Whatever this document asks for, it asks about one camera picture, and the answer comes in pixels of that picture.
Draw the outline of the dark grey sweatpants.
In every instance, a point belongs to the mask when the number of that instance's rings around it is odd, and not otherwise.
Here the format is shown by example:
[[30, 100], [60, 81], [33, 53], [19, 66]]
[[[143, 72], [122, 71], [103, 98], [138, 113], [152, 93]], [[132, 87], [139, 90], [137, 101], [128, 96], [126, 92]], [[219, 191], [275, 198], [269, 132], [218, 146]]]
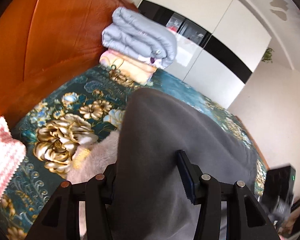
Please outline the dark grey sweatpants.
[[117, 150], [114, 239], [193, 239], [200, 208], [188, 200], [177, 150], [218, 181], [253, 190], [257, 153], [210, 117], [161, 91], [142, 88], [128, 99]]

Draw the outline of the fluffy beige pink garment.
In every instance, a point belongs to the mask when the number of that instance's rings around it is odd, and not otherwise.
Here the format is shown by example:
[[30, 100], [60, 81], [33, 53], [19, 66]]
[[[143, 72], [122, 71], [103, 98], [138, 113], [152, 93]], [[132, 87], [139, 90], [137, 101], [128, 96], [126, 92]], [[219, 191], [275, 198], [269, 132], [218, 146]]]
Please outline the fluffy beige pink garment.
[[72, 184], [88, 181], [93, 176], [103, 173], [106, 167], [117, 160], [119, 131], [112, 131], [101, 142], [81, 145], [74, 154], [66, 180]]

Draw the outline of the teal floral bedspread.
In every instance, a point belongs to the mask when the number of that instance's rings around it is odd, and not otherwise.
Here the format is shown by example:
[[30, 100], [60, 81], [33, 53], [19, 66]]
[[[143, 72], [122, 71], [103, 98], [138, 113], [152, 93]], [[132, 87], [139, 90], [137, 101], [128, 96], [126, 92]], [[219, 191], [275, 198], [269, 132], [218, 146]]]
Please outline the teal floral bedspread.
[[[237, 117], [178, 78], [157, 70], [145, 87], [206, 114], [256, 153]], [[100, 142], [119, 130], [128, 96], [138, 88], [118, 72], [94, 67], [63, 84], [16, 124], [12, 136], [26, 146], [26, 157], [1, 198], [0, 229], [7, 239], [25, 239], [44, 204], [66, 179], [79, 145]]]

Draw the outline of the black device with green light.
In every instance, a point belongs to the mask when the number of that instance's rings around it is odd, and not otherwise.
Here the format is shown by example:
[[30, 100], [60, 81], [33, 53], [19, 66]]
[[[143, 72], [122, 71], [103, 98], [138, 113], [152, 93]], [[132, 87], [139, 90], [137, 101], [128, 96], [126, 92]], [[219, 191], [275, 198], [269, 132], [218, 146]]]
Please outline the black device with green light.
[[288, 220], [294, 210], [294, 184], [296, 170], [292, 165], [268, 170], [260, 204], [276, 231]]

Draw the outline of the pink white knitted cloth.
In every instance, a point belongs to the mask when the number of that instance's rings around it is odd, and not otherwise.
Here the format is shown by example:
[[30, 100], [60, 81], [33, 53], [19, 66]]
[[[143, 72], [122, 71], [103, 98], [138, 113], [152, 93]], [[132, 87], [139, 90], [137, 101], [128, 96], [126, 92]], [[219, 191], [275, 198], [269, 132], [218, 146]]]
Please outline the pink white knitted cloth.
[[10, 180], [26, 157], [26, 146], [10, 133], [3, 116], [0, 117], [0, 200]]

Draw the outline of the folded yellow floral blanket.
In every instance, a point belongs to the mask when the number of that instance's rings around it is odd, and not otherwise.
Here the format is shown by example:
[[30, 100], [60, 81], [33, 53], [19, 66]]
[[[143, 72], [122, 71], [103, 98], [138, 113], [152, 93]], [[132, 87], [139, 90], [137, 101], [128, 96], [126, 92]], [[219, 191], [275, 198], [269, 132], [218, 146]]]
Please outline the folded yellow floral blanket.
[[117, 73], [140, 85], [145, 85], [157, 70], [154, 66], [110, 49], [100, 56], [99, 62], [104, 67], [115, 70]]

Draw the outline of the green potted plant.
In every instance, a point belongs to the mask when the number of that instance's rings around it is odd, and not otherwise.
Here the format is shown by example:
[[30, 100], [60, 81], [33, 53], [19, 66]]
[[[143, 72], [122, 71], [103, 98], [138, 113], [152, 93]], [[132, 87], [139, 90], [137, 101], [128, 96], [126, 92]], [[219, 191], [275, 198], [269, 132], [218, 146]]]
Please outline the green potted plant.
[[264, 55], [262, 56], [261, 61], [264, 63], [272, 63], [273, 62], [273, 52], [274, 50], [270, 47], [266, 49]]

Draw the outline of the white black wardrobe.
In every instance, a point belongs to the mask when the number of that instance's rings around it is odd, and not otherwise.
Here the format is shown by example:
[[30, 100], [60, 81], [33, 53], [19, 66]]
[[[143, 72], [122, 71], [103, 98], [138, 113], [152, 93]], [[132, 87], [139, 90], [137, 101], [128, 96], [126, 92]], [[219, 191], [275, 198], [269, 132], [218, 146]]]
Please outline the white black wardrobe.
[[145, 0], [184, 16], [206, 33], [202, 49], [182, 73], [167, 70], [228, 108], [266, 52], [270, 34], [239, 0]]

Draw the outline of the folded light blue quilt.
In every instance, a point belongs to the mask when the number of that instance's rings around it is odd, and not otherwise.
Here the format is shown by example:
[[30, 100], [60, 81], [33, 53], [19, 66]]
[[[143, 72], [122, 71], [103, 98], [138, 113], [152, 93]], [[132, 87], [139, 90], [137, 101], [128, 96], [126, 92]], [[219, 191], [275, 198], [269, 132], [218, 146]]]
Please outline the folded light blue quilt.
[[166, 27], [125, 7], [115, 9], [112, 19], [102, 31], [104, 47], [161, 69], [174, 62], [177, 40]]

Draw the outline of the orange wooden headboard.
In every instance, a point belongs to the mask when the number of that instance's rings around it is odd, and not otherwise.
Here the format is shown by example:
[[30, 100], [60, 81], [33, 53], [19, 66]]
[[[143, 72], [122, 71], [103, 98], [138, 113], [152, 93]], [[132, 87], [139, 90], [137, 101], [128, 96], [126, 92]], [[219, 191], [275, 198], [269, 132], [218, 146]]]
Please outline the orange wooden headboard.
[[0, 18], [0, 117], [14, 126], [98, 63], [102, 30], [131, 0], [13, 0]]

